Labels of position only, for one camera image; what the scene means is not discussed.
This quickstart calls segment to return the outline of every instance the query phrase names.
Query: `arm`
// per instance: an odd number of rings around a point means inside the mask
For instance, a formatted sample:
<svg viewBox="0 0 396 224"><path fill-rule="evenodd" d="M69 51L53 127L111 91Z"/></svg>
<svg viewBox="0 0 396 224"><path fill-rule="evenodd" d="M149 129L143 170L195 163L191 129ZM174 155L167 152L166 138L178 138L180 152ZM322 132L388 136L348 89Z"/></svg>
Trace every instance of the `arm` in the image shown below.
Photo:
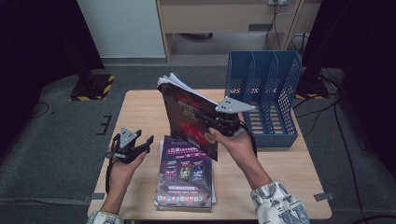
<svg viewBox="0 0 396 224"><path fill-rule="evenodd" d="M216 141L223 144L244 173L252 191L250 197L256 207L259 223L309 223L302 203L289 195L283 185L265 172L254 154L249 134L227 137L210 128Z"/></svg>
<svg viewBox="0 0 396 224"><path fill-rule="evenodd" d="M110 175L110 189L105 202L99 212L94 212L90 216L87 223L99 224L109 220L114 220L114 223L123 223L123 220L118 217L123 197L131 183L134 171L143 162L146 154L147 152L143 152L134 161L128 164L120 161L116 161L113 164Z"/></svg>

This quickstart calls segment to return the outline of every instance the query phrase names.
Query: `magazine cover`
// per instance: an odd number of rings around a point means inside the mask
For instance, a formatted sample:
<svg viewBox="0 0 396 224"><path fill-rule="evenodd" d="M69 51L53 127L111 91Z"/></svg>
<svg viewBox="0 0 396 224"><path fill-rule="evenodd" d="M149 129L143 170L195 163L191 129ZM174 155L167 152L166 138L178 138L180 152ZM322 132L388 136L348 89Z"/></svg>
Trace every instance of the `magazine cover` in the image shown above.
<svg viewBox="0 0 396 224"><path fill-rule="evenodd" d="M209 132L209 126L197 115L217 117L216 102L186 86L175 75L160 77L158 90L163 94L171 136L182 138L218 160L218 143Z"/></svg>
<svg viewBox="0 0 396 224"><path fill-rule="evenodd" d="M211 197L212 160L189 142L166 135L155 206L162 210L210 211Z"/></svg>

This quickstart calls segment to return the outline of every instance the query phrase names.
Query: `power outlet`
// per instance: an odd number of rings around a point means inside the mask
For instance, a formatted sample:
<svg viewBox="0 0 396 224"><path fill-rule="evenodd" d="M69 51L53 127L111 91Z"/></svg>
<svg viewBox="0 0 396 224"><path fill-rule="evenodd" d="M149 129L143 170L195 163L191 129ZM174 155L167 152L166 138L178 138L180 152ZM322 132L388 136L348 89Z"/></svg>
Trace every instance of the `power outlet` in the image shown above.
<svg viewBox="0 0 396 224"><path fill-rule="evenodd" d="M268 5L270 6L275 6L275 5L285 6L288 4L290 4L290 0L268 0Z"/></svg>

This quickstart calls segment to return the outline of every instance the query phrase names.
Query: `sleeve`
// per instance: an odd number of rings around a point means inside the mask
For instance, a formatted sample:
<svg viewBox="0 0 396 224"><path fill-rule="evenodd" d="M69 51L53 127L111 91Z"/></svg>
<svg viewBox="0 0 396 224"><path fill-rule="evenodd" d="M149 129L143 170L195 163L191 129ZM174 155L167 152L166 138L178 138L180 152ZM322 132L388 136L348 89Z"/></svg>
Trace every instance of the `sleeve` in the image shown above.
<svg viewBox="0 0 396 224"><path fill-rule="evenodd" d="M110 213L96 211L88 218L87 224L123 224L124 221Z"/></svg>
<svg viewBox="0 0 396 224"><path fill-rule="evenodd" d="M278 181L250 192L260 224L308 224L304 205Z"/></svg>

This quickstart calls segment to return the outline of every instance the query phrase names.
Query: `blue plastic basket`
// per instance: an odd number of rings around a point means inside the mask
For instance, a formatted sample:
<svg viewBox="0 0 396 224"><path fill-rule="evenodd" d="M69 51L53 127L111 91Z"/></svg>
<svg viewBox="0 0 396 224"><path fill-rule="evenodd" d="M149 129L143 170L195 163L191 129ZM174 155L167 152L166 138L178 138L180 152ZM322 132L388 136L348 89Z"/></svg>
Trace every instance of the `blue plastic basket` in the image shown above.
<svg viewBox="0 0 396 224"><path fill-rule="evenodd" d="M244 113L257 147L291 147L297 138L291 104L300 73L292 50L230 52L225 95L258 107Z"/></svg>

